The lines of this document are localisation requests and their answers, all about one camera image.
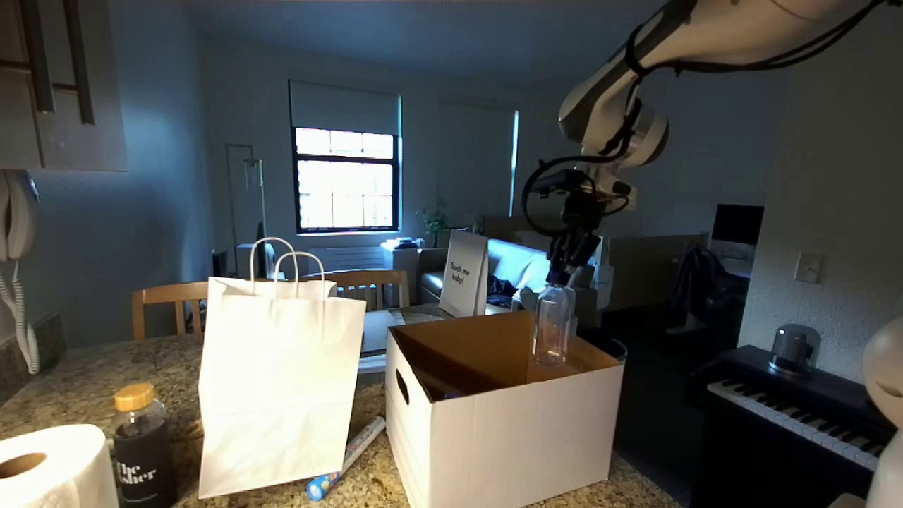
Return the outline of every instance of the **piano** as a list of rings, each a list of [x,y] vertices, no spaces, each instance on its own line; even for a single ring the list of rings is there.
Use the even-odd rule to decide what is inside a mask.
[[[771,352],[736,346],[688,379],[707,415],[695,508],[828,508],[869,494],[896,425],[860,383],[832,373],[776,373]]]

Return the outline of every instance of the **granite countertop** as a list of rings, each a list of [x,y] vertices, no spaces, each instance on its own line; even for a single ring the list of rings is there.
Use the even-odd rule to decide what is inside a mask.
[[[182,501],[189,506],[321,506],[321,508],[405,508],[406,494],[393,460],[386,431],[362,453],[362,460],[335,482],[321,501],[309,501],[304,482],[287,482],[218,499],[199,499],[201,472],[201,405],[199,405],[199,370],[201,346],[196,339],[144,339],[122,341],[90,349],[72,349],[55,370],[31,379],[18,394],[0,405],[0,438],[25,434],[57,422],[97,422],[114,431],[114,391],[134,381],[159,383],[160,400],[176,412],[176,469],[182,473]],[[354,434],[375,415],[385,415],[381,376],[362,376]],[[580,506],[642,506],[670,508],[677,506],[653,480],[635,472],[618,453],[612,456],[612,476],[587,489],[554,497],[537,508],[580,508]]]

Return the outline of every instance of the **computer screen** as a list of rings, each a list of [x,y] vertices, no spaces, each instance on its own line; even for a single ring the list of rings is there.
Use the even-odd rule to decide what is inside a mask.
[[[756,246],[763,215],[764,205],[719,204],[712,222],[712,240]]]

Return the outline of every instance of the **cardboard box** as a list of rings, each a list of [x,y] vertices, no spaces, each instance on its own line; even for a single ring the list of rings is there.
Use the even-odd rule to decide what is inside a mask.
[[[575,339],[534,357],[532,314],[393,326],[386,425],[416,508],[506,508],[609,476],[625,367]]]

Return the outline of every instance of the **robotic arm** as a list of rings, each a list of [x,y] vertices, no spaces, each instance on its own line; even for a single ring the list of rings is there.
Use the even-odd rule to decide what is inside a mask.
[[[558,123],[581,144],[581,156],[540,163],[524,184],[529,221],[534,192],[564,195],[564,229],[532,221],[554,237],[550,283],[564,284],[570,267],[587,264],[601,218],[632,204],[620,171],[656,160],[667,144],[667,120],[639,98],[647,74],[788,68],[831,48],[880,3],[887,0],[670,0],[642,23],[558,110]]]

